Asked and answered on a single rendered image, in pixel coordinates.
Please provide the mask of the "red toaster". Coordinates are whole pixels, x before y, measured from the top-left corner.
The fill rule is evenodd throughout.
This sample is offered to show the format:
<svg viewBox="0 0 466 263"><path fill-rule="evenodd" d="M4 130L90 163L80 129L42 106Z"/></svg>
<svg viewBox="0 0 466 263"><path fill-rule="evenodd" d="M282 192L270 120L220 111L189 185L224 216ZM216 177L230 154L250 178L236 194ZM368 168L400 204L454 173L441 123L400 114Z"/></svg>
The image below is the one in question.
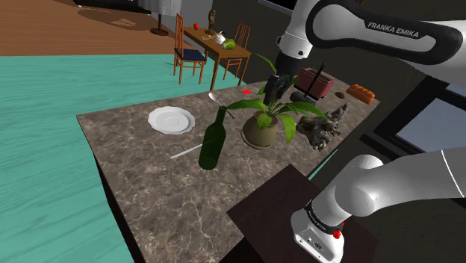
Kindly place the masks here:
<svg viewBox="0 0 466 263"><path fill-rule="evenodd" d="M317 70L312 69L311 67L301 69L298 73L299 83L295 84L295 87L302 92L305 92L314 80L316 74ZM334 79L330 78L324 72L321 72L311 89L308 91L308 95L314 100L324 98L332 88L333 84Z"/></svg>

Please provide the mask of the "black rod with grey base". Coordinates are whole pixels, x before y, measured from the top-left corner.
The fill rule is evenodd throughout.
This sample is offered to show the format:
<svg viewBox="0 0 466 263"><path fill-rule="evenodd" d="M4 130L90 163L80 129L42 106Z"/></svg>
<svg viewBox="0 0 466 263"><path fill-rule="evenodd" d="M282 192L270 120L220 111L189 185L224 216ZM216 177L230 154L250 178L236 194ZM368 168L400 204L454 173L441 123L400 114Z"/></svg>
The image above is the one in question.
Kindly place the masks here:
<svg viewBox="0 0 466 263"><path fill-rule="evenodd" d="M309 91L310 89L314 86L316 80L319 78L319 76L321 75L321 72L323 71L323 68L326 66L326 62L323 62L319 68L319 70L317 71L317 73L315 74L312 82L309 84L308 86L308 89L304 92L304 93L300 93L299 91L297 92L293 92L290 96L290 100L292 102L307 102L307 103L310 103L312 105L315 105L315 103L313 102L313 100L308 96L309 95Z"/></svg>

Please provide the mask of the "grey rough rock figure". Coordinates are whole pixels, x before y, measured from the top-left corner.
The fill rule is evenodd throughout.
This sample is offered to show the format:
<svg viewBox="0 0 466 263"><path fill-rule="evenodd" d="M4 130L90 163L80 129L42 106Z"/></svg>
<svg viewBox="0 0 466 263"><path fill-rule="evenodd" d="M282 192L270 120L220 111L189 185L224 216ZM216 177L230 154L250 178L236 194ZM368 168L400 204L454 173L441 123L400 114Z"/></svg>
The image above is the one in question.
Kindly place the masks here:
<svg viewBox="0 0 466 263"><path fill-rule="evenodd" d="M301 117L296 125L296 130L308 138L313 150L322 151L333 137L341 135L339 124L346 116L349 105L349 102L345 102L333 112L326 112L327 119Z"/></svg>

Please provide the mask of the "green plant in olive pot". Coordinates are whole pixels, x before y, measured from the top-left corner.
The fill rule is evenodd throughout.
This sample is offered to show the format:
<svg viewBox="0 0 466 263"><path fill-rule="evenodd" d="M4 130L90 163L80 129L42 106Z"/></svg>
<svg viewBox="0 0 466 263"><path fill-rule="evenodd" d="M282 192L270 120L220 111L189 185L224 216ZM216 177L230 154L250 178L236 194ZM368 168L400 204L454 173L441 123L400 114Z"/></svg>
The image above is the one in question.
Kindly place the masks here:
<svg viewBox="0 0 466 263"><path fill-rule="evenodd" d="M279 122L283 123L286 142L290 143L296 134L296 123L291 116L292 113L301 113L305 117L309 114L315 114L327 118L319 108L310 103L281 102L280 99L284 92L291 85L298 83L299 79L291 75L276 75L273 63L265 57L262 59L270 65L273 71L273 75L258 91L258 95L263 96L263 98L239 100L226 107L228 110L253 109L255 111L253 116L245 122L240 133L243 141L254 149L268 149L273 145Z"/></svg>

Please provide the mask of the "wooden dining table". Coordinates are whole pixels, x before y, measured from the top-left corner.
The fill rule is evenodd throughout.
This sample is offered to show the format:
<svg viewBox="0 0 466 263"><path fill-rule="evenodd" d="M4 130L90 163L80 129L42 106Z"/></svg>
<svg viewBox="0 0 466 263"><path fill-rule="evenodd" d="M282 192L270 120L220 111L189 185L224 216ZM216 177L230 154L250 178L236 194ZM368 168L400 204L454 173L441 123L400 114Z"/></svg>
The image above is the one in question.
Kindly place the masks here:
<svg viewBox="0 0 466 263"><path fill-rule="evenodd" d="M210 91L214 89L215 81L217 78L217 70L220 65L220 61L223 58L240 58L241 63L240 66L242 67L241 74L239 76L239 81L237 83L238 86L241 86L243 83L243 77L245 75L245 71L247 65L249 63L249 58L251 56L251 52L247 51L245 48L240 46L235 46L232 50L225 50L221 48L219 43L215 43L214 40L203 40L203 36L207 36L205 32L205 28L200 28L196 30L194 27L185 27L184 28L184 35L191 39L196 44L200 45L204 50L205 54L209 56L212 54L214 56L214 69L213 69L213 76L211 80Z"/></svg>

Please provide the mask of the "orange bread loaf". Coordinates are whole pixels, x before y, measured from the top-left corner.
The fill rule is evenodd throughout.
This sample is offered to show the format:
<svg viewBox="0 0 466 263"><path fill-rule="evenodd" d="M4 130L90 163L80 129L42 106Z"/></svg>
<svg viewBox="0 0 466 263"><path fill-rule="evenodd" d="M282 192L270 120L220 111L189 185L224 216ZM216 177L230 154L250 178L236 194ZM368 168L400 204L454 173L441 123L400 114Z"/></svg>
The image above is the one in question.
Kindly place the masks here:
<svg viewBox="0 0 466 263"><path fill-rule="evenodd" d="M347 90L346 90L346 93L348 93L349 95L357 98L358 100L362 101L363 103L366 103L368 105L370 105L373 100L375 99L375 94L358 85L358 84L354 84L354 85L351 85Z"/></svg>

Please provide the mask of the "silver spoon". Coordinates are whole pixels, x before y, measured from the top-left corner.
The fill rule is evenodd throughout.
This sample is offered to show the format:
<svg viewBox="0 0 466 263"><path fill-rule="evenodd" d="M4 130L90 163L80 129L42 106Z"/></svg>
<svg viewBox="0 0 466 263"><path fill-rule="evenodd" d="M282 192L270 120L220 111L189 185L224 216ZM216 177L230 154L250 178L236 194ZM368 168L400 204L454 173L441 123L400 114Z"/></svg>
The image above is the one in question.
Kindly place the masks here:
<svg viewBox="0 0 466 263"><path fill-rule="evenodd" d="M217 95L215 95L214 93L210 92L208 94L209 98L215 102L217 102L220 106L224 107L226 112L229 114L229 116L234 120L234 116L232 115L232 113L226 108L226 106L220 102L219 98Z"/></svg>

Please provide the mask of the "wooden chair with blue seat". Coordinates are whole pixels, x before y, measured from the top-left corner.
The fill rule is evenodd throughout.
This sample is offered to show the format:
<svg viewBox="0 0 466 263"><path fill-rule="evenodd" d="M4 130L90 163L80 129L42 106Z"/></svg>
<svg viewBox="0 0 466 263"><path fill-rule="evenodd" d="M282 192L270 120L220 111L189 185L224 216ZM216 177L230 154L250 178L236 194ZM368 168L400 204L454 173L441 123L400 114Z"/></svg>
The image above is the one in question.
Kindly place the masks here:
<svg viewBox="0 0 466 263"><path fill-rule="evenodd" d="M193 75L196 70L200 69L199 84L202 83L202 75L207 59L197 49L186 49L184 47L184 19L177 13L175 21L175 46L174 46L174 66L173 75L176 74L176 70L179 69L179 80L181 83L183 69L185 67L193 69Z"/></svg>

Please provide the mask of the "green glass bottle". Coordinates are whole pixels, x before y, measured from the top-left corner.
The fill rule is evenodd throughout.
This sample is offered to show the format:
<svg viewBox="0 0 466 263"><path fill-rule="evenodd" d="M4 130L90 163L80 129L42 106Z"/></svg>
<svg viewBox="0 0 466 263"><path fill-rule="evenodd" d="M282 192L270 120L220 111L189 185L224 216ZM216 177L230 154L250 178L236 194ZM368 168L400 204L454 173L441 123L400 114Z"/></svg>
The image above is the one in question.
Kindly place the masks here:
<svg viewBox="0 0 466 263"><path fill-rule="evenodd" d="M213 170L217 166L226 139L226 130L223 126L225 114L226 107L220 106L215 121L205 130L199 156L199 166L203 170Z"/></svg>

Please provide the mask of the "white plate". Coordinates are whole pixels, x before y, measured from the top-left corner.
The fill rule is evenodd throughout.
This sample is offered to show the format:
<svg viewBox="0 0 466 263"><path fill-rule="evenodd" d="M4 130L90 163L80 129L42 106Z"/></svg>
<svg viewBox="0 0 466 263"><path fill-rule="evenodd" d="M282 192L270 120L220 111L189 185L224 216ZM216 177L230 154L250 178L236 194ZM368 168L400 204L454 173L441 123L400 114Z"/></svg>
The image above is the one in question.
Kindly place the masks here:
<svg viewBox="0 0 466 263"><path fill-rule="evenodd" d="M149 125L163 134L184 134L195 125L194 116L179 107L164 106L153 110L148 117Z"/></svg>

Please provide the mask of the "white knife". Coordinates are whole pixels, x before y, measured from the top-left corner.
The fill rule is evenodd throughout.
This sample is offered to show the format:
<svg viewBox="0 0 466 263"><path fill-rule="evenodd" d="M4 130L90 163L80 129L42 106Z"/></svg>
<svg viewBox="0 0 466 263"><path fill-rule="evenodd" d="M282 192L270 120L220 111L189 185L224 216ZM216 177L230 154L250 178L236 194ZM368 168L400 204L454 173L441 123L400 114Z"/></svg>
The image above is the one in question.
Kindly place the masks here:
<svg viewBox="0 0 466 263"><path fill-rule="evenodd" d="M187 154L187 153L189 153L189 152L192 152L192 151L195 150L195 149L198 149L198 148L201 147L201 146L202 146L202 143L199 144L199 145L197 145L197 146L194 146L194 147L191 147L191 148L189 148L189 149L186 149L186 150L183 151L183 152L180 152L180 153L178 153L178 154L175 154L175 155L171 156L170 159L174 159L174 158L178 158L178 157L180 157L180 156L183 156L183 155L185 155L185 154Z"/></svg>

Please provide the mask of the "floor lamp with white shade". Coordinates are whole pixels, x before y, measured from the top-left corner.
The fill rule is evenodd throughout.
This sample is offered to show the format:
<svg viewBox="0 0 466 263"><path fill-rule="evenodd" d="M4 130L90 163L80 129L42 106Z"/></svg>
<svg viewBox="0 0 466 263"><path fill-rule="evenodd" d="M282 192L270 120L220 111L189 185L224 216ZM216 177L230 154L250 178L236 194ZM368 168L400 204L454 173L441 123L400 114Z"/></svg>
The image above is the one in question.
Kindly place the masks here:
<svg viewBox="0 0 466 263"><path fill-rule="evenodd" d="M137 5L144 10L156 13L158 15L158 26L150 28L152 34L158 36L167 36L168 31L162 26L163 16L177 16L181 13L182 0L137 0Z"/></svg>

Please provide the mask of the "dark robot stand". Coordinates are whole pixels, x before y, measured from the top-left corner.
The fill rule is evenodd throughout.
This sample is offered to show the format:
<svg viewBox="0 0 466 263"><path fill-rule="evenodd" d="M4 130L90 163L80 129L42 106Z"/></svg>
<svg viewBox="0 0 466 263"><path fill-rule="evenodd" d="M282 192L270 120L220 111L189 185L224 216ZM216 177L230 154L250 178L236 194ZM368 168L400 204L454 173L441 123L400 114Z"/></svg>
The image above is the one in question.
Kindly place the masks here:
<svg viewBox="0 0 466 263"><path fill-rule="evenodd" d="M220 263L319 263L295 242L291 215L320 192L286 166L227 211L244 238Z"/></svg>

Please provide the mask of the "dark framed window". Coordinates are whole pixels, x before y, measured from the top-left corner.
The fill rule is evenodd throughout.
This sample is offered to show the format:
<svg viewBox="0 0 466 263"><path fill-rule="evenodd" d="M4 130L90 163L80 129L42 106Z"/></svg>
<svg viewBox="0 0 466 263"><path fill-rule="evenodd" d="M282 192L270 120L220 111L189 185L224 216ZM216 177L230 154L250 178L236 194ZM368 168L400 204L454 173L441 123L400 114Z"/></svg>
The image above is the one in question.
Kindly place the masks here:
<svg viewBox="0 0 466 263"><path fill-rule="evenodd" d="M466 86L425 77L368 136L397 155L466 147Z"/></svg>

